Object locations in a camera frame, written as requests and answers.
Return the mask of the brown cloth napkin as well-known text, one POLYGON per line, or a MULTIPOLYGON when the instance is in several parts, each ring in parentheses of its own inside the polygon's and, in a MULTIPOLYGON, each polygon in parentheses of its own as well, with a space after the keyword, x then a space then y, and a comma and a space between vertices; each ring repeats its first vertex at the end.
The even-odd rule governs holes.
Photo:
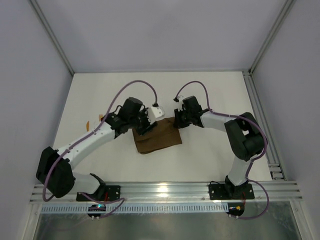
POLYGON ((157 122, 157 126, 145 135, 138 135, 135 129, 132 130, 134 143, 137 152, 146 155, 158 150, 181 145, 180 132, 174 127, 175 118, 168 117, 157 122))

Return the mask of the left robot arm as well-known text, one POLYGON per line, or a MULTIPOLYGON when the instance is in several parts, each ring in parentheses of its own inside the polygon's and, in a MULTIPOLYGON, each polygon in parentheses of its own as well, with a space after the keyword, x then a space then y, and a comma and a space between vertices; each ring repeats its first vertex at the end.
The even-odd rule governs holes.
POLYGON ((115 111, 104 115, 99 125, 89 133, 64 147, 45 148, 35 176, 43 184, 43 190, 50 191, 55 198, 77 193, 89 200, 106 200, 106 183, 94 173, 75 172, 76 166, 96 149, 130 129, 140 136, 150 132, 164 114, 158 104, 145 107, 140 100, 129 97, 115 111))

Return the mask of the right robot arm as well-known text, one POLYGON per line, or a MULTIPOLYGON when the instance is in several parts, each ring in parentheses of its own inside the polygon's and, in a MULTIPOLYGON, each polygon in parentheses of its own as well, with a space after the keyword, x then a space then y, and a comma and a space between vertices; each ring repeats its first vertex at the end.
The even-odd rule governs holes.
POLYGON ((249 112, 239 116, 212 113, 203 109, 195 96, 174 98, 178 107, 174 110, 174 124, 177 129, 190 125, 225 132, 234 154, 230 172, 223 183, 211 181, 208 185, 211 200, 241 200, 255 198, 248 175, 254 158, 263 153, 266 138, 249 112))

